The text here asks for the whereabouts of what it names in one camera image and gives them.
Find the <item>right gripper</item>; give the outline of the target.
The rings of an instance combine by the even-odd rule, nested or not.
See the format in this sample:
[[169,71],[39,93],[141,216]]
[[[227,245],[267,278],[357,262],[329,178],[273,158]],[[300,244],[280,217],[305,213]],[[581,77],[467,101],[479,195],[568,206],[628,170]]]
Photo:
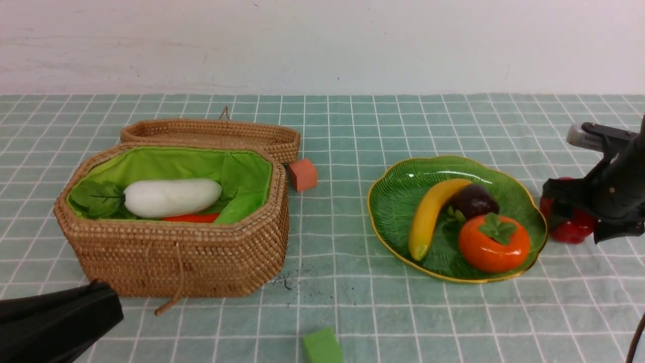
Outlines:
[[[573,206],[573,177],[550,178],[542,186],[542,215],[549,232],[587,232],[588,214]],[[643,154],[622,151],[604,156],[585,177],[584,208],[599,220],[594,242],[643,235]]]

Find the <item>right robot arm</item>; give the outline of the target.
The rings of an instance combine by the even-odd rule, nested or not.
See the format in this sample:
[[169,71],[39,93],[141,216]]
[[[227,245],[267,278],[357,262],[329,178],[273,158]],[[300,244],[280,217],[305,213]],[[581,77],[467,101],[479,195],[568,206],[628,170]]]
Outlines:
[[591,122],[574,124],[567,142],[603,158],[585,177],[548,179],[540,209],[548,233],[559,242],[599,243],[643,235],[644,141],[638,133]]

